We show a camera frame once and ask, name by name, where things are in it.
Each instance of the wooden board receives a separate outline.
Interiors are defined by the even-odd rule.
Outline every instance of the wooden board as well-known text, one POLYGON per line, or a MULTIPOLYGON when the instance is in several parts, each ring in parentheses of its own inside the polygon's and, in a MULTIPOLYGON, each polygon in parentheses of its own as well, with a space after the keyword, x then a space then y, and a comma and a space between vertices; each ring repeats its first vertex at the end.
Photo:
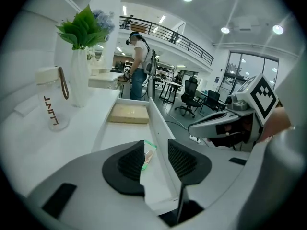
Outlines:
POLYGON ((148 124, 149 116, 146 106, 115 104, 109 116, 110 122, 148 124))

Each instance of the white pillar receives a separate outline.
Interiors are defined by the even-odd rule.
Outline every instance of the white pillar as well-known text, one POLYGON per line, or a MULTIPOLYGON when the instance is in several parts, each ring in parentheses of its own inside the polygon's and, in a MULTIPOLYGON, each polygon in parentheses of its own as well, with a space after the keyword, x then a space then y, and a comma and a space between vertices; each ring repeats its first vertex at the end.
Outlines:
POLYGON ((104 13, 114 12, 113 23, 114 31, 110 34, 109 40, 105 43, 103 55, 105 57, 103 67, 111 69, 113 64, 114 50, 119 32, 120 0, 91 0, 91 10, 100 9, 104 13))

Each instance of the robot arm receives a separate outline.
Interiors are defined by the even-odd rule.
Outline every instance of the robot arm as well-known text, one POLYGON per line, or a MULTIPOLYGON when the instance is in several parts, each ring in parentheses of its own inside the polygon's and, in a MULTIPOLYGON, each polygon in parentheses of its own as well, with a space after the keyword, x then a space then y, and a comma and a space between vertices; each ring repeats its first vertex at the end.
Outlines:
POLYGON ((261 73, 250 78, 236 93, 229 95, 225 103, 225 110, 189 125, 189 133, 209 138, 216 146, 230 147, 241 141, 253 143, 260 138, 278 98, 261 73))

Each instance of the vase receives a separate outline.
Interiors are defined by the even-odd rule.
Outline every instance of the vase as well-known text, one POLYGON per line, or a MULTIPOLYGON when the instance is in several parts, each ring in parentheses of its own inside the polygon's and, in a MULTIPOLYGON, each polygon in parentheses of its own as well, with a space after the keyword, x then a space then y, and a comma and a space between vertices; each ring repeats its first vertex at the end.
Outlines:
POLYGON ((71 57, 71 97, 72 104, 77 107, 85 107, 88 92, 89 71, 87 66, 86 51, 74 50, 71 57))

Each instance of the person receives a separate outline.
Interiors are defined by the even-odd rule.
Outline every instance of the person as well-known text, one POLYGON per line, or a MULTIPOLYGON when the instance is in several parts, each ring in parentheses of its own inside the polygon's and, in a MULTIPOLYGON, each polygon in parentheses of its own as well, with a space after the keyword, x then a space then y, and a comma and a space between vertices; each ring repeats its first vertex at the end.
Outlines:
MULTIPOLYGON (((180 80, 181 80, 181 78, 180 78, 180 72, 179 72, 179 73, 177 74, 177 76, 174 77, 173 82, 179 84, 180 80)), ((171 85, 171 88, 170 88, 169 91, 174 93, 175 90, 176 90, 177 88, 178 88, 178 86, 171 85)))
MULTIPOLYGON (((248 133, 251 131, 252 123, 249 118, 242 118, 241 119, 241 130, 242 133, 248 133)), ((288 129, 291 126, 291 122, 289 120, 289 117, 284 109, 284 107, 276 107, 274 111, 272 112, 271 116, 267 120, 267 122, 264 124, 263 127, 263 133, 259 140, 257 142, 262 142, 268 137, 277 135, 278 133, 282 132, 285 129, 288 129)), ((227 124, 224 126, 225 132, 231 133, 233 130, 233 126, 231 124, 227 124)), ((227 140, 225 139, 225 143, 223 142, 223 138, 215 138, 214 139, 216 144, 219 144, 219 146, 226 145, 227 140)))
POLYGON ((142 98, 142 85, 147 78, 147 74, 144 73, 142 64, 149 53, 149 47, 147 46, 145 39, 137 31, 132 32, 129 39, 130 43, 134 45, 134 52, 132 54, 134 62, 129 72, 129 76, 132 78, 130 99, 140 101, 142 98))

